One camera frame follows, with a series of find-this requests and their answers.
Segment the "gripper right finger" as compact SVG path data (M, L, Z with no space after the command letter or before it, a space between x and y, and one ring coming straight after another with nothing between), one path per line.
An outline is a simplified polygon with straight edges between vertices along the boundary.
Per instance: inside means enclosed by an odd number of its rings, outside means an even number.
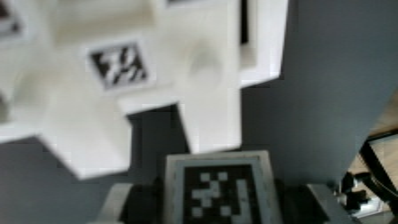
M284 224L357 224L322 184L293 186L282 195Z

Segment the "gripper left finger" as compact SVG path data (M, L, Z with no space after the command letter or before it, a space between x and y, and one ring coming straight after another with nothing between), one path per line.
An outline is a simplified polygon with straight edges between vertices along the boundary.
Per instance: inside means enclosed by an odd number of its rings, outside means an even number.
M108 191L98 217L87 224L156 224L153 187L117 183Z

